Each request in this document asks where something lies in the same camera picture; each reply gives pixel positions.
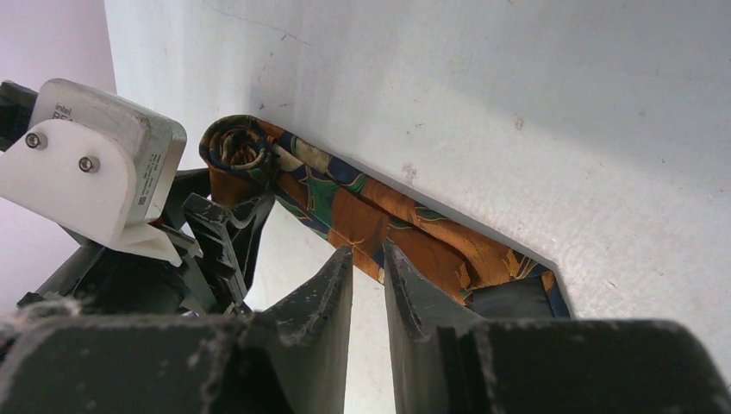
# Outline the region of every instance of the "rolled fabric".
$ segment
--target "rolled fabric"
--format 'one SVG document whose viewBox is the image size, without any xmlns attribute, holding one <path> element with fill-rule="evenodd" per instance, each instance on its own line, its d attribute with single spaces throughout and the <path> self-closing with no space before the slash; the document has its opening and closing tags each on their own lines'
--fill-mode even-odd
<svg viewBox="0 0 731 414">
<path fill-rule="evenodd" d="M 475 289 L 540 277 L 553 314 L 567 317 L 553 272 L 468 229 L 254 116 L 227 116 L 206 130 L 201 157 L 213 200 L 232 207 L 263 191 L 334 247 L 351 246 L 356 267 L 384 281 L 384 246 L 461 304 Z"/>
</svg>

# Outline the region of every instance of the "bolt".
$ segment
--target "bolt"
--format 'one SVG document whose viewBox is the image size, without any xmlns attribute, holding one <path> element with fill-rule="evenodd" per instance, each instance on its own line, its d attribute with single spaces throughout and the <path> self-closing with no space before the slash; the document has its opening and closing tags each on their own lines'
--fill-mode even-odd
<svg viewBox="0 0 731 414">
<path fill-rule="evenodd" d="M 31 132 L 25 135 L 25 145 L 32 149 L 43 149 L 46 146 L 46 136 Z"/>
<path fill-rule="evenodd" d="M 99 171 L 99 159 L 97 157 L 82 157 L 78 161 L 78 168 L 85 173 Z"/>
</svg>

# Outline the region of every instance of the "colorful cloth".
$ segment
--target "colorful cloth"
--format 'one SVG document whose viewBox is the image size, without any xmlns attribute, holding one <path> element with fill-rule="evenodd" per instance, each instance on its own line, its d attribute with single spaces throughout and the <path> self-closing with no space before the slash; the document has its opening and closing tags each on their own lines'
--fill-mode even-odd
<svg viewBox="0 0 731 414">
<path fill-rule="evenodd" d="M 553 272 L 253 116 L 227 116 L 203 136 L 212 198 L 234 206 L 263 191 L 353 263 L 384 281 L 384 246 L 396 244 L 424 277 L 462 304 L 475 289 L 540 277 L 556 317 L 567 317 Z"/>
</svg>

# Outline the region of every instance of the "floor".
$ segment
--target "floor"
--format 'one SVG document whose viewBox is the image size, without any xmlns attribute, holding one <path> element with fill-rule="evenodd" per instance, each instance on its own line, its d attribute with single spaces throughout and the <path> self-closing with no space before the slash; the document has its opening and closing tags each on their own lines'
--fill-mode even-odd
<svg viewBox="0 0 731 414">
<path fill-rule="evenodd" d="M 275 122 L 543 259 L 582 318 L 688 327 L 731 379 L 731 3 L 107 0 L 120 95 Z M 283 209 L 265 308 L 332 248 Z M 356 274 L 346 412 L 393 412 L 382 288 Z"/>
</svg>

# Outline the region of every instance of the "fabric fold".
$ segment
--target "fabric fold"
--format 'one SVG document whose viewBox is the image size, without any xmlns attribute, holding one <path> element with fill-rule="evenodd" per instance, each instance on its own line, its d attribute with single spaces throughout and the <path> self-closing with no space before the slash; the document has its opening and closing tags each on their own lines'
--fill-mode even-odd
<svg viewBox="0 0 731 414">
<path fill-rule="evenodd" d="M 553 272 L 462 226 L 253 116 L 227 116 L 205 132 L 212 198 L 231 207 L 263 191 L 353 263 L 383 283 L 384 246 L 396 244 L 424 277 L 461 304 L 475 289 L 541 278 L 556 317 L 568 310 Z"/>
</svg>

